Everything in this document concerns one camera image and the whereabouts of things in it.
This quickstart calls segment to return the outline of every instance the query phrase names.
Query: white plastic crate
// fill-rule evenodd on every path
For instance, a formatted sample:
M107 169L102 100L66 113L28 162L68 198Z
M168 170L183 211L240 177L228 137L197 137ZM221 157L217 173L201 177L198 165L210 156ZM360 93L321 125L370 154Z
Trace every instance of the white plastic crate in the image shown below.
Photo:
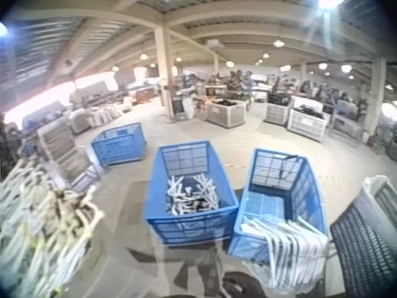
M290 111L288 130L321 142L327 127L326 119L319 119L295 110Z
M207 120L226 128L246 123L246 105L238 102L235 106L226 107L215 102L206 105Z
M289 106L280 106L278 104L265 103L265 117L266 122L284 125L288 120Z

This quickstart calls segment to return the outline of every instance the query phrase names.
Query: bright light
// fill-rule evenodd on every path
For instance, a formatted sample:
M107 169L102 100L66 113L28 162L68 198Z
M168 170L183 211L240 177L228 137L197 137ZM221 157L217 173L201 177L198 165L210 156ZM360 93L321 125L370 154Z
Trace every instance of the bright light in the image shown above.
M134 68L134 75L137 81L143 81L146 79L146 67L136 67Z
M106 84L106 88L109 91L117 91L118 90L118 84L117 84L116 80L114 79L114 77L105 79L105 84Z
M93 84L105 81L107 78L113 78L113 76L114 76L113 71L108 71L106 73L97 73L97 74L92 74L90 76L85 76L83 78L79 78L75 81L75 83L78 89L82 89L91 86Z
M382 112L386 118L397 121L397 108L392 104L382 104Z
M177 76L178 75L178 68L176 66L173 66L171 68L171 71L172 71L172 75L173 76Z
M348 64L342 65L342 71L344 73L350 73L351 70L352 70L352 67L350 65L348 65Z
M281 40L277 39L274 43L274 46L277 48L283 47L285 45L284 42L282 42Z
M0 37L7 35L7 28L0 22Z
M281 72L290 71L290 70L291 70L291 65L284 65L280 67Z
M24 117L57 100L61 104L67 104L70 94L75 92L75 90L76 86L73 82L63 83L48 89L6 112L4 122L6 124L14 122L19 129L22 129L22 120Z
M340 5L344 0L318 0L318 6L321 9L333 9L336 6Z
M321 70L326 70L327 67L328 67L328 64L327 64L327 63L320 63L320 64L318 65L318 68L321 69Z

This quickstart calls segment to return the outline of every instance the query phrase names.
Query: crate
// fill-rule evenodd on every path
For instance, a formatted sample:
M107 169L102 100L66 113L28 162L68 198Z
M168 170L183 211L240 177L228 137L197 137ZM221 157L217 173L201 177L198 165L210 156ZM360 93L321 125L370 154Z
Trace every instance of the crate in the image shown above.
M140 160L145 144L140 123L105 130L91 142L101 166Z
M207 120L226 128L235 127L246 123L246 105L239 101L231 107L222 106L215 102L206 105Z
M288 120L289 106L280 106L278 104L265 103L265 117L266 122L285 125Z
M213 179L220 208L187 215L167 212L168 180L204 173ZM144 218L167 246L183 246L229 238L238 201L225 170L209 141L160 147L155 158L144 208Z
M397 259L354 204L331 225L347 297L389 297Z
M327 128L327 123L327 119L319 119L291 110L287 129L321 142Z
M392 159L397 161L397 143L390 140L389 149L387 150L387 155Z
M228 253L257 263L268 262L266 240L241 230L244 217L263 221L268 216L293 221L300 216L328 234L323 198L305 157L255 149Z

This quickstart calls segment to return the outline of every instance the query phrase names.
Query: person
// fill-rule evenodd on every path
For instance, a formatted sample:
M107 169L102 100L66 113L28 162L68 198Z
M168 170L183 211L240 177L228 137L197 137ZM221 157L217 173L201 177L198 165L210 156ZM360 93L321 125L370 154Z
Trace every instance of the person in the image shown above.
M13 167L17 164L7 141L4 116L0 115L0 181L5 180Z

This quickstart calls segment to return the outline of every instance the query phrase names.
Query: ceiling beam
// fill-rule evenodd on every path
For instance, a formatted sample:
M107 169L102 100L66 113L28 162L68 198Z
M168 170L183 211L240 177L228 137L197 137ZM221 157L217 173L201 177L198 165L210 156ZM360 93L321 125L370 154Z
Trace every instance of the ceiling beam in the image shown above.
M70 56L77 50L80 44L88 37L91 32L90 29L96 26L97 20L95 19L84 19L80 26L77 28L76 32L69 38L66 44L63 46L62 50L53 60L53 64L50 67L47 87L50 87L53 80L58 76L59 71L64 65L65 61L70 58Z
M10 16L14 20L37 20L62 17L96 17L100 19L129 22L150 28L158 27L163 15L154 9L135 3L116 12L113 0L37 0L26 1Z
M170 12L166 15L166 24L168 26L174 26L212 17L233 16L258 16L292 20L299 24L306 24L307 26L318 25L318 18L322 17L318 15L316 9L278 1L222 1L203 3ZM373 53L378 53L378 44L374 38L341 21L335 14L331 15L330 18L331 26L329 26L329 29L332 33L351 40Z
M218 24L206 25L190 29L190 37L192 39L211 37L214 35L259 35L272 36L276 38L289 38L301 42L302 47L316 45L317 47L327 48L325 43L314 37L311 43L306 43L307 35L301 30L290 29L288 27L272 25L272 24L247 24L247 23L233 23L233 24ZM333 45L330 52L343 54L345 51L339 44Z
M106 60L116 54L121 49L139 42L145 37L145 34L150 33L151 29L145 27L135 27L125 32L124 34L116 37L111 42L106 43L94 53L83 59L82 62L74 69L73 77L80 77L85 71L95 67L103 60Z

